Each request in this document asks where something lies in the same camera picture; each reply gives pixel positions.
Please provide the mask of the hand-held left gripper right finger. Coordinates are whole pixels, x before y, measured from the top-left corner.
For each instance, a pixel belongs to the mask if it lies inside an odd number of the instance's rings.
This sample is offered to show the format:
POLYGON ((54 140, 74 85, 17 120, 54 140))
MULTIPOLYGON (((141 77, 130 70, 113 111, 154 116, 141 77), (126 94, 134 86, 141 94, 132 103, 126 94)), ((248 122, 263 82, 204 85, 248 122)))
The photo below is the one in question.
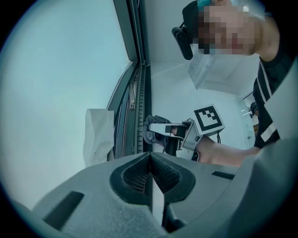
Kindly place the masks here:
POLYGON ((163 226, 156 233, 229 233, 242 198, 242 169, 150 154, 151 173, 164 193, 163 226))

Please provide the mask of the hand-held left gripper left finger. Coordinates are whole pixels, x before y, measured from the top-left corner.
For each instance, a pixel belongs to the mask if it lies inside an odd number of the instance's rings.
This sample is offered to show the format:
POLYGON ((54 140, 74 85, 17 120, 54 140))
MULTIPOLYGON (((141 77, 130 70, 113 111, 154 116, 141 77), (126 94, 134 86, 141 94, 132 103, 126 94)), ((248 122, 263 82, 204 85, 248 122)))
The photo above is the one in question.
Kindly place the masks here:
POLYGON ((160 238, 144 192, 149 154, 93 165, 45 195, 33 212, 63 238, 160 238))

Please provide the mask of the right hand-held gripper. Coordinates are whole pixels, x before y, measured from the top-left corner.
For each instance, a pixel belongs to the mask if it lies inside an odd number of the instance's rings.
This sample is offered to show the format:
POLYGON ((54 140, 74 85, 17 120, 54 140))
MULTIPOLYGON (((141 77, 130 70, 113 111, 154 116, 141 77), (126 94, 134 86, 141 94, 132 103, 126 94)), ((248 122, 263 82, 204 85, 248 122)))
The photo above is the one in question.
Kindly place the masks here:
POLYGON ((214 104, 195 110, 194 116, 180 124, 153 123, 149 125, 149 131, 169 137, 167 154, 198 161, 196 146, 202 137, 216 135, 217 143, 221 143, 220 132, 225 125, 214 104))

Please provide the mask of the dark grey cloth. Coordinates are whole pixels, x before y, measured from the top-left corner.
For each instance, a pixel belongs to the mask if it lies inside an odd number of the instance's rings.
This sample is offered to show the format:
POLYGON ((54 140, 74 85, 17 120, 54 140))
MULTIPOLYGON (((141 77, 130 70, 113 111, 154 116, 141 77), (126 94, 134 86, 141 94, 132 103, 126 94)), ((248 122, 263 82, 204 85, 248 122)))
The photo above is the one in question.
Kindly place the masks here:
POLYGON ((144 141, 149 144, 159 144, 162 147, 165 147, 168 143, 168 139, 166 136, 161 135, 156 132, 152 132, 149 130, 149 125, 151 124, 169 124, 171 123, 168 119, 163 118, 161 116, 155 115, 149 115, 146 117, 144 123, 143 123, 143 128, 142 128, 142 136, 144 141))

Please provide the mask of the person's right forearm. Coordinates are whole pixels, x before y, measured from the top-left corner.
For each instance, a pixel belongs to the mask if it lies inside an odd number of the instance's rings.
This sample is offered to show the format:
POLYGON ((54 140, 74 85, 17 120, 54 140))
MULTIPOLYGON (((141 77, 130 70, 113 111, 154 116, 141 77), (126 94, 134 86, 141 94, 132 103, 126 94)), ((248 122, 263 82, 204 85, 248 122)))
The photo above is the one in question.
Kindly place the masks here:
POLYGON ((240 150, 203 136, 196 146, 196 151, 201 163, 240 167, 246 157, 258 154, 260 148, 240 150))

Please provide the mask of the metal window hinge stay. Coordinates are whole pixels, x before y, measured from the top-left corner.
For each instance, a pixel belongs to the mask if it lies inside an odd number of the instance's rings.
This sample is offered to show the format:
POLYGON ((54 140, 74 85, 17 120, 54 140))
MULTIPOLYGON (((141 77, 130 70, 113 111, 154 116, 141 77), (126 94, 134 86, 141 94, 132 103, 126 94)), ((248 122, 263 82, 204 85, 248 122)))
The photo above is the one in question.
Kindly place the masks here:
POLYGON ((137 78, 134 78, 129 85, 129 109, 134 110, 136 104, 136 92, 137 92, 137 78))

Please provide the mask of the frosted glass window sash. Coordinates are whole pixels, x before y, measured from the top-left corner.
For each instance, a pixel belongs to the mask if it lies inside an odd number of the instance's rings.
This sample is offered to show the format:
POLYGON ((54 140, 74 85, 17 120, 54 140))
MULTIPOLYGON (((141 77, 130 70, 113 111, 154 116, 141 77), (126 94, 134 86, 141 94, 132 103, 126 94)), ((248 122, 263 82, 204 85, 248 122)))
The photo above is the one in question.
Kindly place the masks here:
POLYGON ((127 55, 113 0, 37 0, 0 53, 0 173, 28 209, 84 169, 85 113, 106 108, 127 55))

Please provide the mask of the person's black clothing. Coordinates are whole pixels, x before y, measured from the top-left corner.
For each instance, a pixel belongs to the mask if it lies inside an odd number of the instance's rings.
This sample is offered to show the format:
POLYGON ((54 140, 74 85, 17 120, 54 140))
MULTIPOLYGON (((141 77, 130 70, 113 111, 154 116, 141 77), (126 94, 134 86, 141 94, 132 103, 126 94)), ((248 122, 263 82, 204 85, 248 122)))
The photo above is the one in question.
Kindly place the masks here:
POLYGON ((280 45, 276 57, 268 62, 259 61, 259 69, 253 86, 253 97, 258 111, 258 131, 254 146, 263 148, 279 139, 279 134, 265 108, 294 62, 295 54, 288 46, 280 45))

